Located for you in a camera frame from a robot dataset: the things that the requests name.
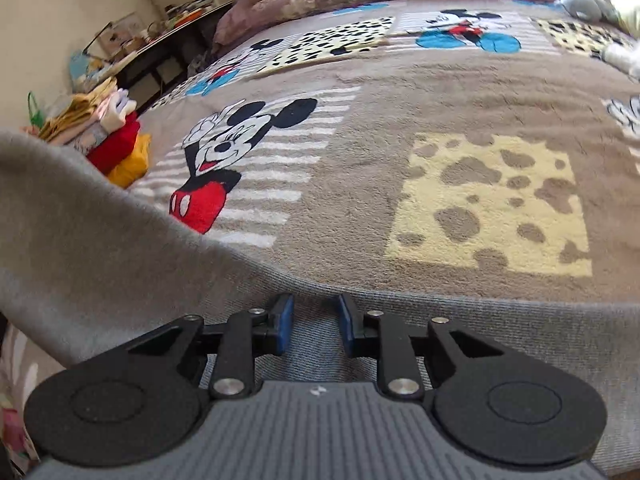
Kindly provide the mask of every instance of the red cloth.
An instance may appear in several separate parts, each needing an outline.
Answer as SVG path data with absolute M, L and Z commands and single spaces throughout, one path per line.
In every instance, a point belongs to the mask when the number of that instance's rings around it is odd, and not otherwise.
M 102 174 L 109 173 L 120 164 L 125 158 L 131 155 L 133 147 L 136 145 L 140 122 L 135 112 L 130 113 L 125 118 L 125 124 L 121 129 L 113 132 L 109 137 L 90 152 L 86 158 Z

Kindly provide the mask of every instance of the brown spot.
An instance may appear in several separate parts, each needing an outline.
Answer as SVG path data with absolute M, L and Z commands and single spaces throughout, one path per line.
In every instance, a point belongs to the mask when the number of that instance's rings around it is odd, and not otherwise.
M 429 158 L 430 156 L 435 155 L 437 151 L 438 151 L 438 147 L 435 144 L 425 144 L 420 148 L 416 148 L 414 150 L 414 153 L 418 156 L 425 156 Z
M 419 247 L 424 242 L 424 236 L 418 233 L 400 233 L 396 235 L 396 240 L 405 247 Z
M 521 237 L 537 244 L 542 244 L 546 240 L 545 234 L 542 232 L 542 229 L 540 229 L 535 224 L 520 224 L 518 226 L 517 233 Z
M 480 232 L 480 221 L 468 209 L 449 207 L 433 214 L 440 227 L 452 242 L 464 242 Z
M 523 187 L 527 187 L 529 184 L 531 184 L 531 181 L 529 177 L 525 175 L 512 176 L 507 180 L 507 187 L 509 189 L 522 189 Z
M 564 178 L 546 178 L 542 187 L 535 191 L 534 196 L 544 200 L 559 213 L 568 215 L 573 212 L 569 204 L 569 197 L 576 191 L 575 184 Z
M 504 163 L 510 168 L 530 168 L 536 163 L 536 160 L 526 153 L 514 153 L 509 150 L 500 150 L 500 156 Z
M 573 242 L 566 242 L 558 259 L 561 264 L 572 264 L 578 260 L 588 260 L 589 253 L 583 253 Z
M 466 140 L 476 146 L 491 146 L 494 143 L 494 136 L 489 132 L 472 131 L 465 134 Z
M 479 182 L 480 184 L 496 184 L 500 182 L 502 173 L 488 168 L 482 160 L 473 156 L 461 158 L 454 164 L 450 164 L 440 174 L 440 180 L 450 186 L 460 186 L 467 182 Z
M 509 265 L 507 257 L 495 249 L 480 249 L 474 253 L 474 260 L 482 272 L 498 274 Z
M 425 171 L 422 166 L 410 166 L 405 168 L 403 173 L 407 178 L 420 178 L 425 175 Z
M 510 198 L 509 199 L 509 205 L 511 207 L 522 207 L 524 205 L 524 200 L 521 198 Z

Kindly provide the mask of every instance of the white stripe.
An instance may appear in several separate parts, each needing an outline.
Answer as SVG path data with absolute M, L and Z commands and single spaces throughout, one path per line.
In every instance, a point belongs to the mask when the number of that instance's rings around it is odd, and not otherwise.
M 205 238 L 217 240 L 223 244 L 244 244 L 255 247 L 271 247 L 276 241 L 275 236 L 259 235 L 258 233 L 243 233 L 240 231 L 225 231 L 223 229 L 209 229 Z
M 184 185 L 183 178 L 148 178 L 145 177 L 145 184 L 167 184 L 168 186 L 175 186 L 174 190 Z
M 254 150 L 324 150 L 328 144 L 326 140 L 318 140 L 318 142 L 258 142 Z
M 343 117 L 309 117 L 305 124 L 337 124 L 342 122 Z
M 167 153 L 164 158 L 172 158 L 173 156 L 179 156 L 182 155 L 184 156 L 184 150 L 180 149 L 180 150 L 173 150 L 172 152 Z
M 154 166 L 154 168 L 157 168 L 158 166 L 180 166 L 184 163 L 185 161 L 183 158 L 170 158 L 169 160 L 161 160 Z
M 319 106 L 315 112 L 346 112 L 349 109 L 348 106 Z
M 244 180 L 280 180 L 282 182 L 309 182 L 311 175 L 303 171 L 243 171 Z
M 180 168 L 179 170 L 151 171 L 146 174 L 146 176 L 148 176 L 150 180 L 153 178 L 158 178 L 162 176 L 181 176 L 181 175 L 184 175 L 184 176 L 189 175 L 189 169 L 187 168 L 186 165 L 183 168 Z
M 315 164 L 320 160 L 319 156 L 246 156 L 232 164 L 232 166 L 249 166 L 251 164 Z
M 280 99 L 275 99 L 273 101 L 269 101 L 267 104 L 271 107 L 273 105 L 279 104 L 279 103 L 286 103 L 288 101 L 293 101 L 295 99 L 303 99 L 306 97 L 315 97 L 315 96 L 321 96 L 322 94 L 348 94 L 348 93 L 353 93 L 353 92 L 357 92 L 358 90 L 360 90 L 360 86 L 351 86 L 348 88 L 328 88 L 325 90 L 315 90 L 315 91 L 309 91 L 309 92 L 303 92 L 300 94 L 294 94 L 294 95 L 289 95 L 287 97 L 282 97 Z M 355 96 L 346 96 L 344 98 L 345 101 L 350 101 L 353 98 L 355 98 Z
M 142 196 L 154 196 L 156 194 L 152 189 L 149 189 L 148 187 L 137 187 L 136 189 L 129 190 L 129 192 L 131 194 Z
M 261 209 L 229 209 L 225 207 L 220 211 L 218 218 L 226 220 L 246 220 L 260 224 L 283 225 L 289 219 L 287 213 L 275 211 L 263 211 Z
M 311 136 L 311 135 L 333 135 L 333 128 L 309 128 L 308 130 L 294 130 L 293 128 L 287 128 L 286 130 L 279 130 L 272 128 L 267 132 L 267 137 L 297 137 L 297 136 Z
M 356 97 L 356 95 L 340 95 L 338 97 L 323 97 L 322 101 L 327 101 L 328 103 L 334 103 L 338 101 L 353 101 Z
M 280 200 L 281 202 L 297 202 L 301 191 L 289 189 L 234 189 L 226 197 L 227 200 Z

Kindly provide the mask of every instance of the cheese pattern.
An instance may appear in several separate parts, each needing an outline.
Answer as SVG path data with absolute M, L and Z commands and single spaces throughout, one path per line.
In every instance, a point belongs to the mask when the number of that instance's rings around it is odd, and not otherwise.
M 488 146 L 459 134 L 418 137 L 387 258 L 591 276 L 567 154 L 519 137 L 494 136 Z
M 600 57 L 610 43 L 632 48 L 633 43 L 624 35 L 588 23 L 564 20 L 537 20 L 538 25 L 565 50 L 581 56 Z
M 263 75 L 290 66 L 366 52 L 384 41 L 393 22 L 394 18 L 389 16 L 308 32 L 258 70 L 258 73 Z

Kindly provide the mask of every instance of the folded clothes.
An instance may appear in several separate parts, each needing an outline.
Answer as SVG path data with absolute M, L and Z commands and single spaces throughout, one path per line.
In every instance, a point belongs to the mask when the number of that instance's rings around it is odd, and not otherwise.
M 105 130 L 100 123 L 96 122 L 68 143 L 68 146 L 87 156 L 91 150 L 100 146 L 107 137 L 109 137 L 107 130 Z
M 137 179 L 145 176 L 149 169 L 149 143 L 151 135 L 142 134 L 136 139 L 136 144 L 131 154 L 120 164 L 113 168 L 107 178 L 112 184 L 127 189 Z
M 124 126 L 126 117 L 136 109 L 136 106 L 138 104 L 129 99 L 128 90 L 118 90 L 109 99 L 100 124 L 108 133 L 115 132 Z
M 94 110 L 94 113 L 91 114 L 91 117 L 89 117 L 86 121 L 78 124 L 77 126 L 72 126 L 71 128 L 62 130 L 59 134 L 53 137 L 53 139 L 51 139 L 49 143 L 53 144 L 54 146 L 62 146 L 63 144 L 72 142 L 76 137 L 82 135 L 84 131 L 91 128 L 103 117 L 109 104 L 109 98 L 111 95 L 113 95 L 113 92 L 105 99 L 103 99 L 103 101 Z
M 60 115 L 47 120 L 38 136 L 51 141 L 62 131 L 78 126 L 91 118 L 97 106 L 116 89 L 116 78 L 111 77 L 88 94 L 75 94 L 69 106 Z
M 136 144 L 140 130 L 140 122 L 135 112 L 126 118 L 126 124 L 108 136 L 86 158 L 102 174 L 108 174 L 113 168 L 127 158 Z

